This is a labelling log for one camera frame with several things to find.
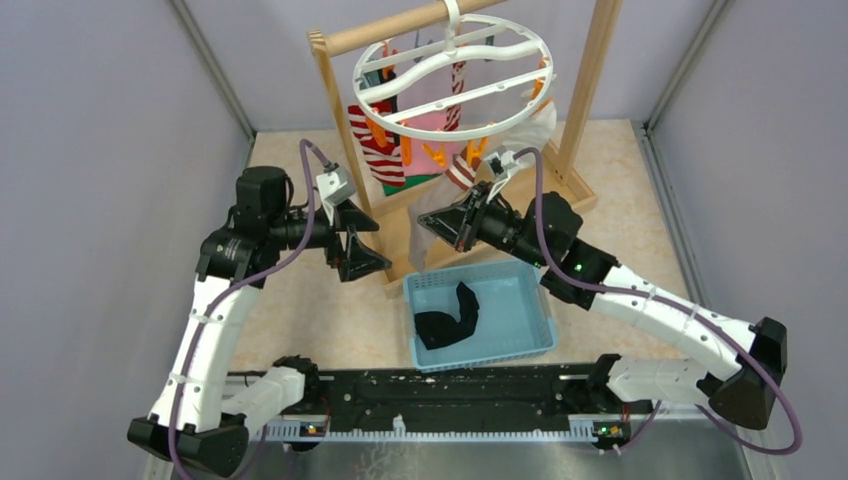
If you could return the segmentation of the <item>light blue plastic basket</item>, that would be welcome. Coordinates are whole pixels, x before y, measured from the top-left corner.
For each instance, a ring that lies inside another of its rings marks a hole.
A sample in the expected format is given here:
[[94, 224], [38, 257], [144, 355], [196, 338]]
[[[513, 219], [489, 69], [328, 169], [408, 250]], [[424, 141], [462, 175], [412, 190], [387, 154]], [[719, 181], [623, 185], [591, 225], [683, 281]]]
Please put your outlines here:
[[[408, 344], [413, 366], [426, 373], [477, 367], [542, 355], [558, 345], [558, 332], [538, 269], [518, 260], [451, 267], [409, 274], [403, 280]], [[476, 332], [449, 347], [427, 350], [413, 316], [423, 311], [459, 317], [459, 282], [477, 295]]]

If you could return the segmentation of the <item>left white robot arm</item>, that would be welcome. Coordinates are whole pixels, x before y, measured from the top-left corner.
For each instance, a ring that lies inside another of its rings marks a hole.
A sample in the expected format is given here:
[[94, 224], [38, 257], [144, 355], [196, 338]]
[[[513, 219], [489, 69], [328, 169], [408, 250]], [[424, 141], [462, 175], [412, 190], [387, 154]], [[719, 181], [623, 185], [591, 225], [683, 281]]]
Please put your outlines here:
[[360, 239], [378, 224], [353, 203], [348, 172], [331, 164], [311, 184], [311, 202], [296, 209], [283, 169], [247, 168], [225, 224], [201, 244], [176, 360], [150, 412], [132, 420], [127, 432], [131, 443], [182, 474], [235, 475], [250, 438], [275, 416], [288, 407], [308, 413], [319, 404], [316, 366], [299, 356], [281, 359], [234, 396], [224, 394], [243, 326], [266, 279], [306, 249], [322, 250], [343, 282], [390, 265]]

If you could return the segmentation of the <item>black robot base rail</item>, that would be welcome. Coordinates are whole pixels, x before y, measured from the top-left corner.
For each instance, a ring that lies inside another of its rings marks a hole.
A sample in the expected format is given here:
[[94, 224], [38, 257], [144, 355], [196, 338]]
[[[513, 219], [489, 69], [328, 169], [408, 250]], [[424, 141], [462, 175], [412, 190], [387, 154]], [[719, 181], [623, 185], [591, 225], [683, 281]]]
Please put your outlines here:
[[396, 417], [411, 433], [566, 431], [579, 415], [649, 414], [648, 400], [624, 403], [591, 364], [321, 371], [286, 419], [317, 417], [333, 433], [387, 432]]

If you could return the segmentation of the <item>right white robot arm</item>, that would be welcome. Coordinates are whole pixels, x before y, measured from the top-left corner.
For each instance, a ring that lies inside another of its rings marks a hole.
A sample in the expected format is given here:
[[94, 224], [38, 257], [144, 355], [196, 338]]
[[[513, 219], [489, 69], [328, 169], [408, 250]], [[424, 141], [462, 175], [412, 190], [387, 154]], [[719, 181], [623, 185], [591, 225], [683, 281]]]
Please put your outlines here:
[[[707, 405], [747, 429], [767, 427], [775, 387], [788, 363], [787, 329], [723, 316], [657, 287], [615, 256], [578, 237], [583, 224], [556, 192], [534, 198], [525, 214], [480, 182], [460, 200], [417, 214], [415, 223], [464, 252], [479, 242], [537, 268], [553, 297], [629, 324], [685, 354], [648, 361], [606, 354], [586, 385], [589, 404], [612, 412], [624, 401], [663, 400]], [[548, 266], [551, 261], [556, 264]]]

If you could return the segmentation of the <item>grey striped-cuff sock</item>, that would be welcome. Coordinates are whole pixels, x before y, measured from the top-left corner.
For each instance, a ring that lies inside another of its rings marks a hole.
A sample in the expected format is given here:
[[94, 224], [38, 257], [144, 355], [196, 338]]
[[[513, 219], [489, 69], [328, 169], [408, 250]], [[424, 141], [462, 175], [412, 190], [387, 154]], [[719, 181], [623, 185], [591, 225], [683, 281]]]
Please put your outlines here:
[[476, 170], [468, 165], [466, 159], [460, 154], [454, 155], [448, 169], [436, 180], [435, 185], [408, 207], [408, 261], [415, 271], [425, 269], [428, 252], [436, 240], [436, 235], [422, 226], [419, 218], [446, 208], [460, 199], [474, 185], [475, 177]]

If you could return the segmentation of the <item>red white santa sock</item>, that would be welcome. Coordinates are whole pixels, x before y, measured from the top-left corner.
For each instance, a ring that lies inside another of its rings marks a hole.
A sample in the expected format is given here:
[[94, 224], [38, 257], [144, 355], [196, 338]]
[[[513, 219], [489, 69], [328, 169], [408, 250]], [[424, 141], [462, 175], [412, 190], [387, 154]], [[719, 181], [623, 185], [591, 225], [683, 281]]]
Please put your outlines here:
[[406, 176], [400, 147], [395, 144], [393, 135], [374, 123], [358, 104], [347, 107], [347, 117], [372, 177], [383, 185], [404, 186]]

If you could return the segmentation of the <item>white round clip hanger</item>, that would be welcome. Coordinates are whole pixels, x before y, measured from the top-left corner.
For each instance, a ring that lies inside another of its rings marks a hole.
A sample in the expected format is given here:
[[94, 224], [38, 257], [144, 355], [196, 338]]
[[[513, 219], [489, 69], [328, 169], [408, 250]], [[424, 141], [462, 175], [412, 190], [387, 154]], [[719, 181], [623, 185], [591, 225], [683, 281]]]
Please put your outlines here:
[[444, 4], [439, 40], [396, 50], [396, 34], [355, 63], [355, 104], [369, 125], [435, 142], [507, 132], [543, 110], [556, 79], [546, 41], [515, 21]]

